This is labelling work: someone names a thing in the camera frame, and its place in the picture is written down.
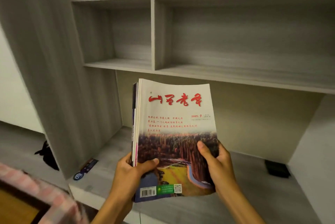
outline magazine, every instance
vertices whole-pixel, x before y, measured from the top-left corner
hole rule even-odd
[[[206,85],[167,85],[140,79],[133,87],[132,165],[159,159],[140,181],[134,201],[215,192],[201,140],[218,156],[218,139]]]

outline plaid cloth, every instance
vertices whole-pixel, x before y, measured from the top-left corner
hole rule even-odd
[[[82,205],[78,205],[70,195],[47,182],[1,162],[0,180],[50,205],[39,224],[89,224]]]

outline white wall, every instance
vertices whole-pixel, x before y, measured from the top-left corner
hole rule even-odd
[[[1,26],[0,121],[44,133]]]
[[[289,167],[323,224],[335,222],[335,96],[326,95]]]
[[[117,71],[123,125],[131,127],[132,84],[209,83],[217,135],[228,150],[288,163],[323,94],[193,78]]]

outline barcode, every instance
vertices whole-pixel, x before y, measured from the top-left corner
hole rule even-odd
[[[181,184],[174,184],[174,192],[175,193],[182,193],[182,185]]]
[[[152,197],[156,196],[156,186],[140,188],[140,198],[141,197]]]

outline yellow field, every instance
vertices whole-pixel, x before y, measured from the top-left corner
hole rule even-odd
[[[165,172],[165,174],[163,175],[163,181],[167,181],[169,184],[181,183],[183,185],[182,194],[184,196],[201,196],[211,193],[211,190],[199,188],[188,179],[187,167],[169,166],[167,168],[158,169]]]

